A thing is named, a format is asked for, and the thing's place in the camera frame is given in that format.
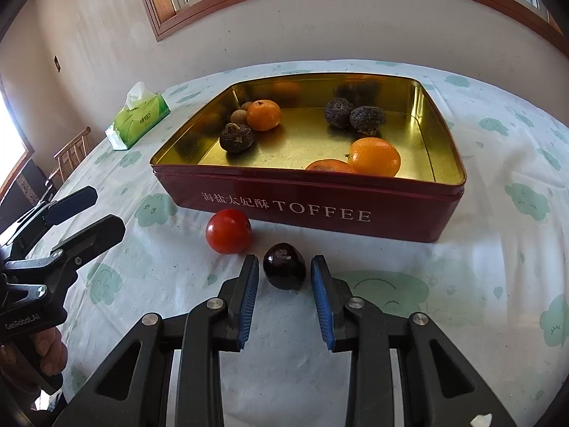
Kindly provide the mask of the person's left hand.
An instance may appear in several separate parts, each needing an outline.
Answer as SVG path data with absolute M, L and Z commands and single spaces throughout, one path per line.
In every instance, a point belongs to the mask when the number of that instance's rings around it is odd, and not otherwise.
M 67 366 L 68 348 L 62 342 L 61 332 L 51 328 L 28 337 L 39 356 L 39 367 L 46 377 L 60 375 Z M 14 343 L 1 346 L 1 375 L 16 388 L 25 392 L 38 391 L 41 387 L 34 372 L 23 363 Z

